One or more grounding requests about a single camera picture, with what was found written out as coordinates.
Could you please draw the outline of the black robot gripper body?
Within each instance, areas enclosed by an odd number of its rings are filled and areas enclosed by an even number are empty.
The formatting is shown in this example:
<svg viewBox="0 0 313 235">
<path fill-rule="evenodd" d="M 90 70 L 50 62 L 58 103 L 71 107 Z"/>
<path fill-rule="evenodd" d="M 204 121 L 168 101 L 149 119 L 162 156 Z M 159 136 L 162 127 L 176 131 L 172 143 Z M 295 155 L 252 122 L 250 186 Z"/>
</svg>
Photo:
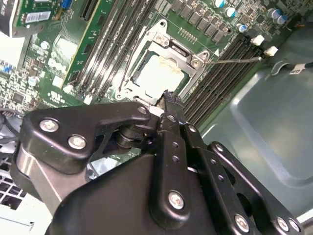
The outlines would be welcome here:
<svg viewBox="0 0 313 235">
<path fill-rule="evenodd" d="M 161 228 L 149 212 L 153 155 L 135 157 L 68 195 L 48 227 L 50 235 L 224 235 L 220 213 L 209 210 L 199 178 L 189 171 L 191 215 L 177 230 Z"/>
</svg>

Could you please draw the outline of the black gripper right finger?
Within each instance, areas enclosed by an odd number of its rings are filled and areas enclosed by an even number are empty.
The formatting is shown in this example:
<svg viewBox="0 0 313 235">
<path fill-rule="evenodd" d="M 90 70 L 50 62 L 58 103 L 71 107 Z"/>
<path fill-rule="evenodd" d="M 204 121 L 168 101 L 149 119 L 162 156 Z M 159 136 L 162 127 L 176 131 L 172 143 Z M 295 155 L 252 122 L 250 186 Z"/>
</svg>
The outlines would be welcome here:
<svg viewBox="0 0 313 235">
<path fill-rule="evenodd" d="M 218 235 L 303 235 L 292 213 L 221 143 L 205 144 L 198 130 L 186 122 L 184 105 L 174 98 L 175 115 L 191 153 L 201 193 Z"/>
</svg>

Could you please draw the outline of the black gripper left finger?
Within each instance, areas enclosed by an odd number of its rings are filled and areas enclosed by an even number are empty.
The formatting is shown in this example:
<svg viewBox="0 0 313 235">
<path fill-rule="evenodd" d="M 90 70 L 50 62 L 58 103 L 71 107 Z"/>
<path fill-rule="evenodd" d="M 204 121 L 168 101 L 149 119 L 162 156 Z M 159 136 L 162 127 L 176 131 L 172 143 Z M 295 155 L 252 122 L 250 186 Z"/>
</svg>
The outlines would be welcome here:
<svg viewBox="0 0 313 235">
<path fill-rule="evenodd" d="M 156 106 L 128 101 L 37 109 L 22 120 L 14 180 L 38 196 L 52 218 L 76 189 L 146 154 L 153 155 L 149 212 L 156 222 L 186 222 L 191 214 L 187 145 L 174 98 Z"/>
</svg>

